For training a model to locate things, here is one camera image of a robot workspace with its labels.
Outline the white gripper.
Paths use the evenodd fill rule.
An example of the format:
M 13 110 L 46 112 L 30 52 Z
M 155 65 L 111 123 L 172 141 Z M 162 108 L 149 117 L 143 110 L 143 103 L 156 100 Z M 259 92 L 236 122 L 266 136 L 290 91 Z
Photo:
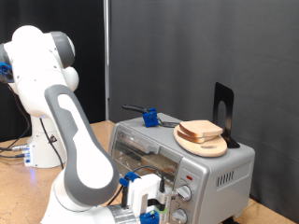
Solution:
M 156 174 L 149 174 L 129 182 L 127 205 L 135 217 L 150 213 L 159 220 L 157 224 L 169 224 L 172 189 L 161 191 L 161 181 Z

